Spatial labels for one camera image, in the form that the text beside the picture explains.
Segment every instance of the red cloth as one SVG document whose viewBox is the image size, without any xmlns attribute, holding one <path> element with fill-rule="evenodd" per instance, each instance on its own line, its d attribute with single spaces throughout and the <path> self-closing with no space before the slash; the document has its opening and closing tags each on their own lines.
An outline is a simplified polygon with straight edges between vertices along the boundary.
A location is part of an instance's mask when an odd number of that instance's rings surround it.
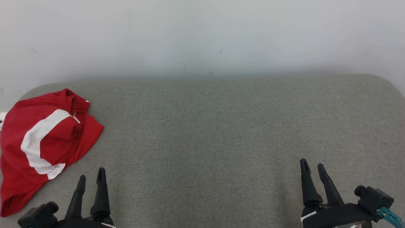
<svg viewBox="0 0 405 228">
<path fill-rule="evenodd" d="M 69 89 L 17 102 L 0 137 L 1 217 L 20 211 L 48 180 L 81 159 L 103 126 L 87 113 L 90 102 Z"/>
</svg>

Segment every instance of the white fabric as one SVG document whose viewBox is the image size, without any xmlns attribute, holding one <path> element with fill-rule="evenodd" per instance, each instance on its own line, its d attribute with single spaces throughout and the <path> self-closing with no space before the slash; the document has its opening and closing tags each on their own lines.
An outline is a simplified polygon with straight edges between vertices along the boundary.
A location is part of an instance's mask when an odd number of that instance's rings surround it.
<svg viewBox="0 0 405 228">
<path fill-rule="evenodd" d="M 41 158 L 41 140 L 62 120 L 72 117 L 68 112 L 58 109 L 47 118 L 39 121 L 32 129 L 27 131 L 21 143 L 21 150 L 27 155 L 31 167 L 39 174 L 47 174 L 48 179 L 55 178 L 65 167 L 64 163 L 51 165 Z"/>
<path fill-rule="evenodd" d="M 6 118 L 7 112 L 0 112 L 0 131 L 3 128 L 4 119 Z"/>
</svg>

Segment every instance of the gray table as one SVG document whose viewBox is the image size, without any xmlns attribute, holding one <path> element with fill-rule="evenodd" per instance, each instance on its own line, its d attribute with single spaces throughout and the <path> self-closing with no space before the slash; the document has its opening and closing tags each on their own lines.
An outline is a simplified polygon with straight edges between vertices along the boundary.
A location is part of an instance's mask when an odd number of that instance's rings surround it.
<svg viewBox="0 0 405 228">
<path fill-rule="evenodd" d="M 405 219 L 405 100 L 380 77 L 58 83 L 23 98 L 64 88 L 91 101 L 104 132 L 1 227 L 48 201 L 63 218 L 81 174 L 88 215 L 104 167 L 119 228 L 299 228 L 301 158 L 324 200 L 318 163 L 345 202 L 357 202 L 358 185 L 373 186 Z"/>
</svg>

